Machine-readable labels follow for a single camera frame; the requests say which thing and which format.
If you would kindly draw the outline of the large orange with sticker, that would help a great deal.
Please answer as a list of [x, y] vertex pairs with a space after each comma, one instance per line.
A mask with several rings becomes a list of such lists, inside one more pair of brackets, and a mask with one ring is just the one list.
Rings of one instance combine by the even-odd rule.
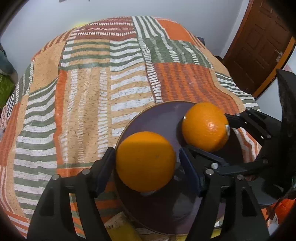
[[181, 129], [187, 144], [207, 152], [222, 149], [230, 136], [224, 112], [210, 102], [192, 106], [183, 117]]

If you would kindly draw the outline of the plain large orange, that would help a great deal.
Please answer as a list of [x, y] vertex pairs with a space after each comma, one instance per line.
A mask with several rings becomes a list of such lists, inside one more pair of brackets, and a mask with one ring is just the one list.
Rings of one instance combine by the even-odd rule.
[[163, 188], [173, 178], [176, 153], [170, 142], [154, 132], [138, 132], [116, 150], [116, 171], [121, 181], [137, 192]]

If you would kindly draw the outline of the purple ceramic plate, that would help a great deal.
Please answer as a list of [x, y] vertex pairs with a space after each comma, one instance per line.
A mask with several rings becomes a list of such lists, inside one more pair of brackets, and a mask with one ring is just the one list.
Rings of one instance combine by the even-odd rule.
[[187, 234], [201, 203], [179, 159], [186, 145], [182, 119], [195, 105], [177, 100], [147, 108], [127, 125], [116, 145], [114, 179], [125, 212], [164, 235]]

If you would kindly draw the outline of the brown wooden door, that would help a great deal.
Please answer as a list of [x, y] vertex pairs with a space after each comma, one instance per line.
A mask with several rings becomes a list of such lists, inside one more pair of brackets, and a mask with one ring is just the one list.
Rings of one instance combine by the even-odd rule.
[[241, 90], [258, 98], [294, 48], [295, 38], [270, 3], [249, 1], [224, 65]]

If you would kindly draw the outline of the striped patchwork bed cover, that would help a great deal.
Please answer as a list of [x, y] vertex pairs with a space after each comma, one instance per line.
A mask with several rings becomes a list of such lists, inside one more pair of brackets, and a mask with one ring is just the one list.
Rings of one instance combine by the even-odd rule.
[[[167, 101], [210, 102], [224, 114], [252, 108], [226, 67], [179, 23], [151, 16], [109, 18], [73, 28], [32, 59], [1, 113], [1, 240], [27, 240], [53, 175], [76, 176], [116, 145], [142, 111]], [[254, 162], [261, 145], [230, 127], [224, 147]], [[105, 224], [123, 212], [142, 240], [187, 240], [144, 227], [124, 210], [114, 179], [95, 198]], [[85, 237], [70, 194], [76, 234]], [[295, 240], [295, 197], [260, 206], [268, 240]]]

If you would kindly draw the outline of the green cardboard box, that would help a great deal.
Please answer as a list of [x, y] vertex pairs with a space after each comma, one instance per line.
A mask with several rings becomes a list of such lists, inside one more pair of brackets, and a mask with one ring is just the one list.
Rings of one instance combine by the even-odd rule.
[[0, 74], [0, 108], [3, 109], [10, 95], [15, 89], [15, 84], [10, 77]]

